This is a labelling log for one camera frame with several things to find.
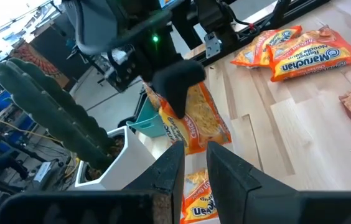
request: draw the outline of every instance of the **teal container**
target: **teal container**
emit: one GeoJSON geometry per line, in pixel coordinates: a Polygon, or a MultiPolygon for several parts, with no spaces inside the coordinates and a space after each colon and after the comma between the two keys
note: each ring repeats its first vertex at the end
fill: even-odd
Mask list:
{"type": "Polygon", "coordinates": [[[166,134],[162,118],[159,116],[159,113],[155,111],[148,98],[146,98],[136,122],[134,123],[127,121],[126,124],[127,126],[134,128],[150,138],[159,137],[166,134]]]}

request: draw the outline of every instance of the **wooden tabletop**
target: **wooden tabletop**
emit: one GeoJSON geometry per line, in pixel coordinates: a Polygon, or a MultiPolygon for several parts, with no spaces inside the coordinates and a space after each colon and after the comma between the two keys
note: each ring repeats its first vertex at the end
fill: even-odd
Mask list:
{"type": "MultiPolygon", "coordinates": [[[[247,20],[257,21],[273,7],[247,20]]],[[[324,24],[351,44],[351,0],[333,0],[285,27],[302,25],[309,31],[324,24]]],[[[351,90],[351,65],[272,83],[267,68],[232,65],[236,54],[206,67],[205,81],[242,143],[234,152],[296,189],[351,190],[351,120],[338,99],[351,90]]],[[[166,137],[140,140],[156,157],[169,146],[166,137]]]]}

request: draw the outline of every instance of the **green cactus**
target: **green cactus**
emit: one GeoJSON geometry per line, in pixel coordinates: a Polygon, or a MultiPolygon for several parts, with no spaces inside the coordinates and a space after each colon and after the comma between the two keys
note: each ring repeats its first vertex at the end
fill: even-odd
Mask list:
{"type": "Polygon", "coordinates": [[[17,58],[1,62],[0,84],[17,106],[81,160],[99,170],[107,169],[113,162],[110,149],[114,140],[37,66],[17,58]]]}

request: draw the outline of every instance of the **orange noodle package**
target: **orange noodle package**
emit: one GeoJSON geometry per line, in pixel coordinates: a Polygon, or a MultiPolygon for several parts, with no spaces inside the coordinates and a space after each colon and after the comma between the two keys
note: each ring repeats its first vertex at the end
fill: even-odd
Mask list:
{"type": "Polygon", "coordinates": [[[351,64],[351,45],[328,26],[267,49],[272,82],[351,64]]]}
{"type": "Polygon", "coordinates": [[[185,154],[204,152],[208,141],[219,144],[231,142],[231,134],[220,117],[206,85],[201,82],[189,87],[185,116],[179,119],[170,104],[159,97],[159,114],[171,143],[183,141],[185,154]]]}
{"type": "Polygon", "coordinates": [[[238,56],[231,61],[235,65],[249,67],[268,67],[269,53],[267,45],[276,45],[287,40],[296,38],[302,31],[301,26],[295,26],[283,30],[267,30],[255,37],[247,46],[243,47],[238,56]]]}
{"type": "Polygon", "coordinates": [[[155,111],[159,111],[159,108],[161,107],[161,102],[160,102],[160,96],[158,96],[151,87],[145,82],[143,82],[143,86],[145,88],[145,92],[147,94],[147,97],[149,101],[152,103],[153,108],[155,111]]]}
{"type": "Polygon", "coordinates": [[[217,218],[207,169],[185,176],[181,224],[217,218]]]}

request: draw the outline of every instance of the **white planter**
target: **white planter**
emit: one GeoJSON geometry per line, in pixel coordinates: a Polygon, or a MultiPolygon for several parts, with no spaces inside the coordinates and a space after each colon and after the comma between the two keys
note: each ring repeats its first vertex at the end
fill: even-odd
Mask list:
{"type": "Polygon", "coordinates": [[[155,162],[155,158],[127,126],[108,132],[108,136],[124,134],[124,147],[109,168],[96,180],[82,183],[85,162],[80,161],[75,190],[121,190],[155,162]]]}

